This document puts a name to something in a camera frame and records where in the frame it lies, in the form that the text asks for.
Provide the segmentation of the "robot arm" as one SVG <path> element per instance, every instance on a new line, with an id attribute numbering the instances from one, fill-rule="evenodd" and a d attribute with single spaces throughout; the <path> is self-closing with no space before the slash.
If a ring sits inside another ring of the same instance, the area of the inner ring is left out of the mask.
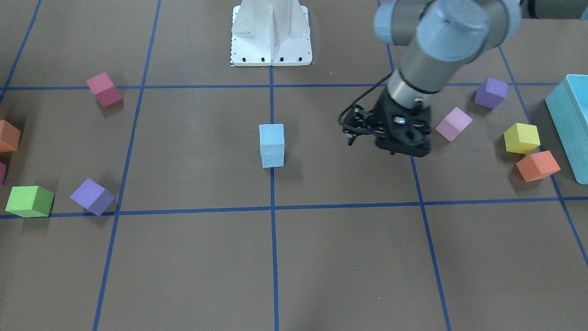
<path id="1" fill-rule="evenodd" d="M 352 145 L 373 136 L 376 147 L 424 157 L 435 96 L 464 65 L 500 46 L 523 19 L 587 19 L 585 0 L 391 0 L 373 22 L 380 42 L 407 46 L 399 66 L 382 79 L 373 109 L 353 101 L 338 117 Z"/>

